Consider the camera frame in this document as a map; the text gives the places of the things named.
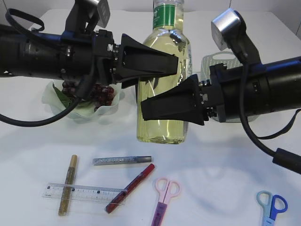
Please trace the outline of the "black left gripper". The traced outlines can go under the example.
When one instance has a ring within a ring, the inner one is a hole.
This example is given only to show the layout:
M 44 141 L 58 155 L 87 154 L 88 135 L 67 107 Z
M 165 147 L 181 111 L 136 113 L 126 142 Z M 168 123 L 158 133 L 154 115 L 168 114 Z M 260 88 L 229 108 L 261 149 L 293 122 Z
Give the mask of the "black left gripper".
M 177 73 L 178 57 L 147 47 L 122 34 L 117 45 L 112 32 L 99 29 L 92 36 L 91 73 L 94 83 L 135 85 L 140 78 L 161 78 Z

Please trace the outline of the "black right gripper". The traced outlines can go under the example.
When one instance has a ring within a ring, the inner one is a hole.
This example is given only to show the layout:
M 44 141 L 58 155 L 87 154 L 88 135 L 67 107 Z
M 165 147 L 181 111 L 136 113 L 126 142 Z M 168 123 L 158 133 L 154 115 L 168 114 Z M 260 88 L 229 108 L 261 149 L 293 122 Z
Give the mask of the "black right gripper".
M 204 125 L 208 118 L 226 122 L 225 101 L 218 76 L 225 72 L 225 64 L 209 66 L 209 73 L 201 70 L 201 96 L 198 76 L 190 76 L 178 86 L 141 102 L 143 119 L 179 120 Z

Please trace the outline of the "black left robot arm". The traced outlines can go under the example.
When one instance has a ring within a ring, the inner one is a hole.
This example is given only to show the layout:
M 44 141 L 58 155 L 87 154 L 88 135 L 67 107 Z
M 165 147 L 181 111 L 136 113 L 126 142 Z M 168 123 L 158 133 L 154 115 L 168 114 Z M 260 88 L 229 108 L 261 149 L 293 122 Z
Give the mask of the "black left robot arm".
M 122 35 L 119 45 L 107 30 L 91 35 L 41 33 L 40 37 L 63 50 L 40 45 L 14 28 L 2 25 L 1 76 L 79 81 L 93 71 L 97 83 L 119 83 L 125 89 L 137 84 L 140 78 L 161 78 L 177 73 L 176 56 L 147 47 L 126 34 Z

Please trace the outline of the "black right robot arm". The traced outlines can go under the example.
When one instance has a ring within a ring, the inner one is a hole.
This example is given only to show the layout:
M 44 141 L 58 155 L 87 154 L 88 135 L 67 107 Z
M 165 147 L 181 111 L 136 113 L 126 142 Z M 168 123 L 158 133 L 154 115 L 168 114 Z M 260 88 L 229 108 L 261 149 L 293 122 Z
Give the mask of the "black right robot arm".
M 210 117 L 219 122 L 239 117 L 239 87 L 243 68 L 210 67 L 210 79 L 196 75 L 180 85 L 141 102 L 143 119 L 181 120 L 203 125 Z M 244 93 L 246 116 L 301 106 L 301 58 L 249 67 Z

